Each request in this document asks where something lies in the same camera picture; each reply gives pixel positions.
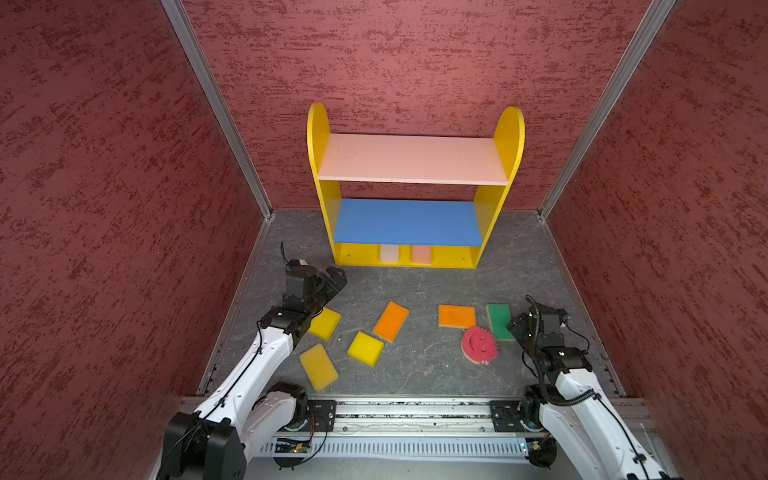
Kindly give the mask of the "green sponge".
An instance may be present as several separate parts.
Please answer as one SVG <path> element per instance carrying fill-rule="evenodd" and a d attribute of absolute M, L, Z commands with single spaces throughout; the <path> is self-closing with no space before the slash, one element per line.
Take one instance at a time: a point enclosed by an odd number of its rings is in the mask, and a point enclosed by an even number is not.
<path fill-rule="evenodd" d="M 494 339 L 496 341 L 514 341 L 514 335 L 507 328 L 512 321 L 509 305 L 487 304 L 486 311 Z"/>

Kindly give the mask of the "cream white sponge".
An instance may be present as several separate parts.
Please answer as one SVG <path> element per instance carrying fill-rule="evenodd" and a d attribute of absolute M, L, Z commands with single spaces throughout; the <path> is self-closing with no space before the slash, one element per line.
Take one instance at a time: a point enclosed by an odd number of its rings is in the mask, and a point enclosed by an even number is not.
<path fill-rule="evenodd" d="M 379 248 L 379 261 L 382 264 L 397 264 L 400 261 L 400 246 L 382 244 Z"/>

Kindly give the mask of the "salmon pink sponge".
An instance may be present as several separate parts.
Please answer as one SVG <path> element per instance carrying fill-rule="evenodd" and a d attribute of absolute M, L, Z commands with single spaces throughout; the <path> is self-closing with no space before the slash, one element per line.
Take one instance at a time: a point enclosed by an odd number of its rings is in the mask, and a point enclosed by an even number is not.
<path fill-rule="evenodd" d="M 414 245 L 411 249 L 411 261 L 416 265 L 430 265 L 433 261 L 432 246 Z"/>

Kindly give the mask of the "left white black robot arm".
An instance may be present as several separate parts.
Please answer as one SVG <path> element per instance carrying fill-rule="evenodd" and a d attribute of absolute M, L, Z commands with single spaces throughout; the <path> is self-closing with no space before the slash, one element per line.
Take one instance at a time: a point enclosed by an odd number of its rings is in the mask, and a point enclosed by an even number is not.
<path fill-rule="evenodd" d="M 281 304 L 257 323 L 256 337 L 219 388 L 166 427 L 159 479 L 241 479 L 248 462 L 280 429 L 306 419 L 305 388 L 269 383 L 312 320 L 346 286 L 343 269 L 285 261 Z"/>

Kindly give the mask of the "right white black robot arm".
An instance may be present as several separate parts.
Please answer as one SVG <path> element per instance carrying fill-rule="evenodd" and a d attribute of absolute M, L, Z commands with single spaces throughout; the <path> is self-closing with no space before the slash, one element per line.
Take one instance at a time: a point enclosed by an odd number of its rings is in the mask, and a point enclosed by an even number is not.
<path fill-rule="evenodd" d="M 566 344 L 567 311 L 525 300 L 528 310 L 507 324 L 537 380 L 518 404 L 522 428 L 548 433 L 583 479 L 670 479 L 605 394 L 586 351 Z"/>

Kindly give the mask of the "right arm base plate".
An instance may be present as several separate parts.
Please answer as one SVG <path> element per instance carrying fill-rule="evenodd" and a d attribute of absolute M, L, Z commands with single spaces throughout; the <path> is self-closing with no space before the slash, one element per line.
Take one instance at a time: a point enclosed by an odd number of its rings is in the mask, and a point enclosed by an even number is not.
<path fill-rule="evenodd" d="M 497 433 L 529 432 L 543 430 L 539 420 L 538 404 L 528 400 L 494 400 L 489 403 L 490 418 Z"/>

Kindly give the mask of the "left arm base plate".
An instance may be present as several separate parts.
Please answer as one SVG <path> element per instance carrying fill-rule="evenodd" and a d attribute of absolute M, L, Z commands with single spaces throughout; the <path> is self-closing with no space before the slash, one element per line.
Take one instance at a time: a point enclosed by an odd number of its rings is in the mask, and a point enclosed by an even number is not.
<path fill-rule="evenodd" d="M 302 432 L 332 432 L 334 430 L 338 402 L 331 399 L 309 399 L 306 422 Z"/>

